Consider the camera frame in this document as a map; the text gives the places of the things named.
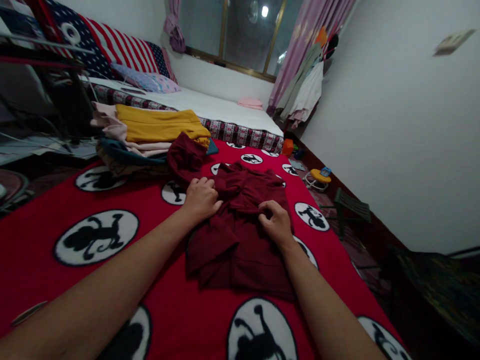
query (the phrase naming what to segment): red blanket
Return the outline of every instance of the red blanket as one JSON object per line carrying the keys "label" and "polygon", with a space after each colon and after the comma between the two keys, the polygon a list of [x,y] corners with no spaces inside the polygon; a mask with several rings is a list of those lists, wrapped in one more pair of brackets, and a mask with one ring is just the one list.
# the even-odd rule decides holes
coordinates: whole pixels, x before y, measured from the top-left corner
{"label": "red blanket", "polygon": [[[352,266],[314,199],[284,156],[216,140],[202,174],[242,161],[285,182],[296,240],[392,359],[400,337]],[[51,301],[179,208],[185,192],[168,176],[112,179],[100,162],[0,222],[0,336],[13,319]],[[200,290],[187,278],[182,242],[138,311],[102,359],[312,359],[318,357],[297,303],[230,289]]]}

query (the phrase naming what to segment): window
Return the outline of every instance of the window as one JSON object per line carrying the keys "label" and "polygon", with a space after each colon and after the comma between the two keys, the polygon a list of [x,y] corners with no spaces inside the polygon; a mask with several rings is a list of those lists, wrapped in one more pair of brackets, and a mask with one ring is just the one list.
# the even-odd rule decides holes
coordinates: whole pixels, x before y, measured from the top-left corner
{"label": "window", "polygon": [[289,47],[299,0],[190,0],[179,23],[187,53],[274,82]]}

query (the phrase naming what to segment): pink curtain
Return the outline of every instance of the pink curtain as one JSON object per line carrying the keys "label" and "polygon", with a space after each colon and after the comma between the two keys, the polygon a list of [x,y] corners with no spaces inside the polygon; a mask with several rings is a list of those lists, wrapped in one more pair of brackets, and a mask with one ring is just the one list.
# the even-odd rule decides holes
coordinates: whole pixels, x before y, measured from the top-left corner
{"label": "pink curtain", "polygon": [[168,0],[170,14],[165,19],[163,30],[170,36],[171,48],[177,53],[185,52],[185,39],[179,26],[180,7],[182,0]]}
{"label": "pink curtain", "polygon": [[328,35],[347,19],[355,0],[304,0],[296,19],[290,44],[286,51],[275,85],[268,101],[268,112],[275,111],[285,89],[293,79],[308,49],[314,44],[322,26]]}

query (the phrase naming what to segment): dark red shirt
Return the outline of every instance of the dark red shirt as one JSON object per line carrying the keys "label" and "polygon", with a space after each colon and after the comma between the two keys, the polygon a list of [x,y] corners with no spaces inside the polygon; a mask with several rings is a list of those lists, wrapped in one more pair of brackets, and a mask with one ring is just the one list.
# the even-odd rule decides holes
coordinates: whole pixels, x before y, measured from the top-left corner
{"label": "dark red shirt", "polygon": [[[200,169],[206,149],[185,134],[172,144],[167,161],[175,181],[185,189]],[[272,170],[259,172],[239,162],[222,163],[215,180],[220,210],[201,223],[188,241],[187,272],[198,272],[207,288],[265,292],[293,300],[294,291],[282,255],[258,220],[260,203],[275,200],[291,215],[283,180]]]}

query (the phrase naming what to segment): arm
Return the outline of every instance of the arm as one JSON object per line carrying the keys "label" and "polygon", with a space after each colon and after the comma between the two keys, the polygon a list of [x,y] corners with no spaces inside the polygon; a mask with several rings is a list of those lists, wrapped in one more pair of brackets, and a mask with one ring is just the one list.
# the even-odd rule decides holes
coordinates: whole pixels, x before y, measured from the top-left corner
{"label": "arm", "polygon": [[0,359],[95,359],[132,316],[179,242],[221,201],[206,177],[147,235],[0,340]]}
{"label": "arm", "polygon": [[270,219],[261,214],[259,220],[283,255],[321,358],[385,360],[354,314],[306,258],[292,236],[287,211],[273,200],[261,203],[259,208],[269,209],[273,214]]}

